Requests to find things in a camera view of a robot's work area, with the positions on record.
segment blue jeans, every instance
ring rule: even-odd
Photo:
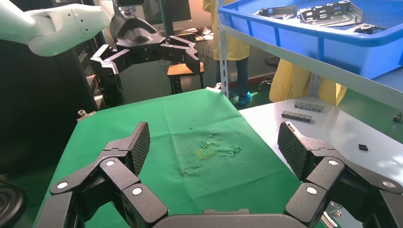
[[[237,65],[237,73],[238,73],[238,95],[239,97],[246,97],[249,91],[248,85],[248,57],[235,61]],[[217,83],[221,82],[221,73],[220,73],[220,61],[217,60],[217,74],[216,74]]]

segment person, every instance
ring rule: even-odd
[[[306,96],[309,91],[310,78],[309,70],[281,59],[270,87],[269,100],[279,102]],[[338,106],[346,90],[345,86],[321,77],[318,96],[331,105]]]
[[[229,4],[235,0],[224,0],[225,4]],[[217,6],[216,0],[201,0],[203,10],[211,14],[212,31],[214,33],[214,59],[217,62],[216,80],[217,83],[221,81],[220,72],[220,54],[218,50],[218,26],[217,26]],[[249,57],[249,44],[227,35],[227,60],[235,61],[238,73],[237,87],[238,87],[238,102],[239,106],[246,106],[250,100],[250,92],[248,85],[248,57]]]

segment black cabinet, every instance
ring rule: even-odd
[[[58,6],[55,0],[12,2],[23,11]],[[92,39],[40,57],[24,44],[0,40],[0,173],[58,162],[78,110],[98,110],[86,78],[93,74],[89,58],[96,49]]]

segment yellow lab coat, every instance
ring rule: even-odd
[[[225,4],[233,1],[235,0],[224,0]],[[201,5],[204,11],[211,13],[212,29],[215,34],[214,59],[219,60],[216,0],[201,0]],[[227,59],[241,60],[248,56],[249,44],[227,35]],[[272,102],[278,102],[306,96],[309,90],[310,74],[311,72],[300,66],[283,59],[280,60],[271,85],[269,99]],[[346,87],[324,77],[321,79],[319,97],[333,106],[339,105],[345,95],[345,91]]]
[[[224,0],[225,4],[229,4],[235,0]],[[201,0],[204,11],[211,13],[212,31],[214,33],[214,59],[220,59],[218,50],[218,27],[217,27],[217,7],[216,0]],[[249,56],[249,44],[227,35],[227,60],[241,60]]]
[[[278,102],[306,96],[309,90],[310,76],[310,71],[281,59],[271,84],[270,101]],[[338,106],[346,90],[345,86],[322,77],[319,98],[333,106]]]

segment white table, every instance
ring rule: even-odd
[[[297,100],[322,105],[325,110],[318,113],[294,108]],[[284,110],[311,115],[312,121],[305,123],[283,118]],[[307,137],[329,142],[348,160],[403,185],[403,144],[320,99],[291,99],[244,109],[240,113],[288,167],[277,144],[278,130],[284,121],[291,121]],[[369,150],[359,150],[358,144],[366,145]],[[343,228],[361,227],[361,223],[345,210],[342,214],[337,222]]]

